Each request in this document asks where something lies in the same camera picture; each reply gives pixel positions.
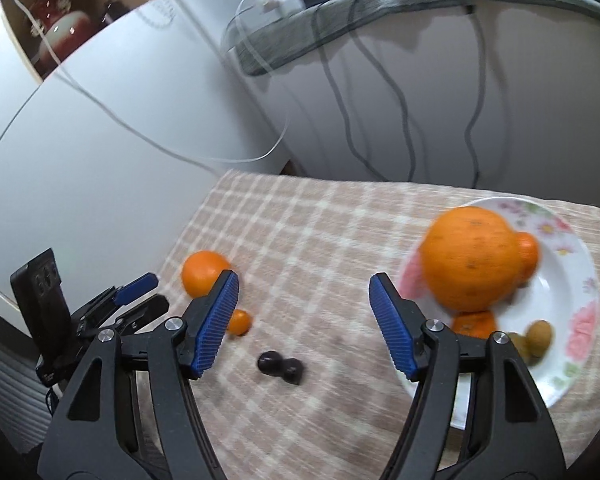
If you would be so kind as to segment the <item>large smooth oval orange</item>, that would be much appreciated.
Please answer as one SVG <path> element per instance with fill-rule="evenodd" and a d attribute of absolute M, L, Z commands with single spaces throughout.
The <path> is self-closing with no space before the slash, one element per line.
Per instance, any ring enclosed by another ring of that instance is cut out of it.
<path fill-rule="evenodd" d="M 181 267 L 181 282 L 190 298 L 206 296 L 216 279 L 232 265 L 218 252 L 201 250 L 189 255 Z"/>

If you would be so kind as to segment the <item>tiny orange kumquat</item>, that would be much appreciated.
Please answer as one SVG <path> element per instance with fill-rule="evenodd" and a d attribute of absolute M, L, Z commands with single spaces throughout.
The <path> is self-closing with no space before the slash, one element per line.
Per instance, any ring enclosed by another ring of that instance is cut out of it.
<path fill-rule="evenodd" d="M 242 337 L 250 331 L 251 326 L 252 316 L 245 310 L 235 309 L 230 317 L 226 331 L 232 336 Z"/>

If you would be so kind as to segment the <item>small mandarin orange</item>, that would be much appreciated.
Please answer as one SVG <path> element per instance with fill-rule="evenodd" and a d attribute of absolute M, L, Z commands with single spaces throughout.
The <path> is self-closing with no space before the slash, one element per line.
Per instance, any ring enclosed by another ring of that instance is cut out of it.
<path fill-rule="evenodd" d="M 486 339 L 498 330 L 491 310 L 459 313 L 453 320 L 454 333 L 478 339 Z"/>

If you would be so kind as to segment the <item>dark grape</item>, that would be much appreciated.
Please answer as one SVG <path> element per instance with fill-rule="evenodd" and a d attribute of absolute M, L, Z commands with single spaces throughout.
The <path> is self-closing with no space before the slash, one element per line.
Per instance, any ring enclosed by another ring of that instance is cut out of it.
<path fill-rule="evenodd" d="M 287 384 L 298 386 L 302 383 L 304 364 L 295 358 L 283 359 L 282 378 Z"/>
<path fill-rule="evenodd" d="M 262 374 L 268 376 L 279 376 L 282 374 L 284 358 L 274 350 L 268 350 L 260 354 L 257 359 L 257 368 Z"/>

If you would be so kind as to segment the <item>large round spotted orange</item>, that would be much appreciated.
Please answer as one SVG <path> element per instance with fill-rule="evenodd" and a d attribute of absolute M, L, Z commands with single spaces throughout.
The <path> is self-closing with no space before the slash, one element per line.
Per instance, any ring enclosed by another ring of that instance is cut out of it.
<path fill-rule="evenodd" d="M 455 312 L 490 309 L 522 282 L 516 232 L 493 211 L 445 211 L 419 246 L 422 277 L 438 304 Z"/>

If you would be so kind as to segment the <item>stemmed mandarin orange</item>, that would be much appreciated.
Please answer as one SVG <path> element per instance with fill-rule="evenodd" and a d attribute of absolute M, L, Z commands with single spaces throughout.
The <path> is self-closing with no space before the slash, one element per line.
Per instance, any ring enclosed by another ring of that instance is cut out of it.
<path fill-rule="evenodd" d="M 536 238 L 528 232 L 517 232 L 517 242 L 521 260 L 521 281 L 532 278 L 541 259 L 540 246 Z"/>

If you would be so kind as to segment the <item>green plum fruit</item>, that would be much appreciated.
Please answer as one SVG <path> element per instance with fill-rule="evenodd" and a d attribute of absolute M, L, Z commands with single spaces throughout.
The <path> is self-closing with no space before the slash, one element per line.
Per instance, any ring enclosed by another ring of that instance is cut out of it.
<path fill-rule="evenodd" d="M 527 338 L 524 335 L 515 332 L 510 332 L 507 334 L 507 336 L 509 336 L 510 341 L 514 345 L 521 359 L 524 361 L 524 364 L 529 365 L 532 357 L 529 352 Z"/>

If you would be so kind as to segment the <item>white cabinet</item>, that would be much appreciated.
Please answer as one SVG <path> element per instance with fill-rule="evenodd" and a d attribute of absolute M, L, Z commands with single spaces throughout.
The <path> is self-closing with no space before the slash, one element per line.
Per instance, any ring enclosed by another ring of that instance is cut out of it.
<path fill-rule="evenodd" d="M 266 116 L 178 0 L 125 14 L 15 110 L 0 88 L 0 318 L 10 276 L 52 248 L 68 304 L 155 271 L 225 171 L 277 172 L 287 117 Z"/>

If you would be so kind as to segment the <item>floral white plate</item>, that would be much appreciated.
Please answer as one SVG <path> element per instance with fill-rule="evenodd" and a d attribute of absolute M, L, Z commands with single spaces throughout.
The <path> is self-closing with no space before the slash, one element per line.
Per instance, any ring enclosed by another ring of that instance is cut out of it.
<path fill-rule="evenodd" d="M 524 335 L 537 320 L 553 325 L 554 339 L 542 359 L 533 359 L 530 373 L 547 406 L 554 405 L 576 381 L 593 348 L 600 324 L 600 291 L 588 248 L 550 208 L 515 197 L 474 200 L 480 207 L 502 216 L 511 228 L 532 234 L 541 259 L 532 278 L 512 296 L 490 307 L 498 330 Z M 457 313 L 437 303 L 431 295 L 419 261 L 419 244 L 407 253 L 396 278 L 400 295 L 418 304 L 426 318 L 437 318 L 452 328 Z"/>

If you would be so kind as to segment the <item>beige plaid tablecloth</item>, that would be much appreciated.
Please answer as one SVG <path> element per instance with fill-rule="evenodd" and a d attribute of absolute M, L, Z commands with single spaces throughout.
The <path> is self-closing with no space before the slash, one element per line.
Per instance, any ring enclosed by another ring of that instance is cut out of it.
<path fill-rule="evenodd" d="M 182 262 L 211 249 L 240 277 L 246 336 L 222 344 L 193 385 L 216 456 L 231 479 L 376 479 L 410 408 L 367 298 L 396 274 L 442 210 L 476 190 L 337 182 L 232 171 L 158 267 L 172 314 L 189 299 Z M 304 364 L 302 383 L 257 368 L 265 351 Z"/>

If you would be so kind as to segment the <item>red white vase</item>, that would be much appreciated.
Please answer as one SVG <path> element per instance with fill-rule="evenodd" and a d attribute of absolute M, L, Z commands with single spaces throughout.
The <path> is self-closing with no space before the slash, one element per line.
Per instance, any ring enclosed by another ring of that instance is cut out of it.
<path fill-rule="evenodd" d="M 52 51 L 62 62 L 96 34 L 92 19 L 75 9 L 71 0 L 34 0 L 29 11 L 36 23 L 31 26 L 31 35 L 42 32 L 45 37 L 38 47 L 38 57 L 46 70 L 56 65 Z"/>

